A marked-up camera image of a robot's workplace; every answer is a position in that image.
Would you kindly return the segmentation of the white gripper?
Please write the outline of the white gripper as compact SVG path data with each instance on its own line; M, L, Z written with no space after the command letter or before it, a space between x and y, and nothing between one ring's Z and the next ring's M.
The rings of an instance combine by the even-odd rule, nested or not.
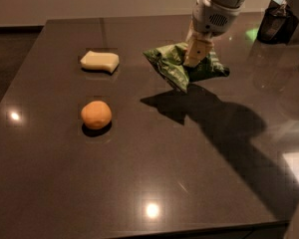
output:
M198 40L196 31L213 36L225 33L239 15L240 7L240 0L196 0L185 38L185 66L196 67L213 48L210 40Z

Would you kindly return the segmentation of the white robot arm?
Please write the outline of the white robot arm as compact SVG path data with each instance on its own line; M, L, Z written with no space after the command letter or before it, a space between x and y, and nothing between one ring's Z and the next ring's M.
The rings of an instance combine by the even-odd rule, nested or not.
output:
M249 5L265 0L195 0L186 38L186 66L195 67L213 48L212 39L226 33L241 12L252 12ZM299 0L284 0L299 19Z

